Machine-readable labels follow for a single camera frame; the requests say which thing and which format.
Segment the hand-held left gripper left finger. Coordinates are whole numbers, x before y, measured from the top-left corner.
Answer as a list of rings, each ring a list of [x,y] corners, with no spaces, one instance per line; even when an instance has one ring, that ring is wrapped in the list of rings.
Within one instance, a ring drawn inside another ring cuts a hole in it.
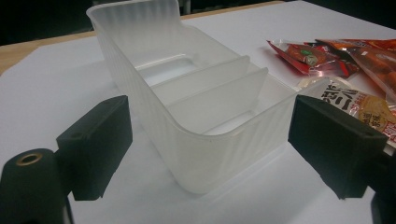
[[[133,142],[128,97],[96,105],[56,138],[65,191],[77,201],[102,197]]]

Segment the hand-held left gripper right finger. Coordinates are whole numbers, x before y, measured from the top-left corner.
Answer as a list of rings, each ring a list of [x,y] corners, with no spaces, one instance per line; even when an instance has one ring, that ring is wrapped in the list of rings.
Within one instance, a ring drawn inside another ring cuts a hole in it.
[[[383,151],[388,137],[334,105],[298,95],[288,141],[336,196],[345,199],[363,196],[363,169]]]

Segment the translucent white divided storage box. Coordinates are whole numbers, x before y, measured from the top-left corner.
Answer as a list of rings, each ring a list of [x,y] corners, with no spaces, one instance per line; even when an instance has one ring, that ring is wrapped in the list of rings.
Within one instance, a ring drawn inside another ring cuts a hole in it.
[[[286,141],[295,90],[183,24],[177,0],[87,15],[110,75],[182,188],[207,193]]]

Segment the red snack packet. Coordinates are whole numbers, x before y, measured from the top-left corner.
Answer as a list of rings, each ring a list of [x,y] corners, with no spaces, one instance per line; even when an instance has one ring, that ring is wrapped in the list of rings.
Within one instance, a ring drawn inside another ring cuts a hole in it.
[[[325,44],[268,40],[269,46],[286,62],[310,77],[350,77],[359,67],[345,53],[331,49]]]

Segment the orange snack packet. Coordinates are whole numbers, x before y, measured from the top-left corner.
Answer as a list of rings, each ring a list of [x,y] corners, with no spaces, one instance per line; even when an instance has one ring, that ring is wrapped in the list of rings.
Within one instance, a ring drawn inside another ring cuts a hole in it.
[[[346,52],[396,103],[396,39],[319,39],[318,42]]]

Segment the spouted sauce pouch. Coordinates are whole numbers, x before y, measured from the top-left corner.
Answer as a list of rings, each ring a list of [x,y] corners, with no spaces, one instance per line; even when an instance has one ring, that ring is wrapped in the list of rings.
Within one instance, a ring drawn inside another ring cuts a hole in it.
[[[388,102],[353,88],[347,81],[339,77],[303,78],[300,89],[315,87],[310,96],[321,99],[364,124],[386,135],[388,144],[396,148],[396,116],[389,109]]]

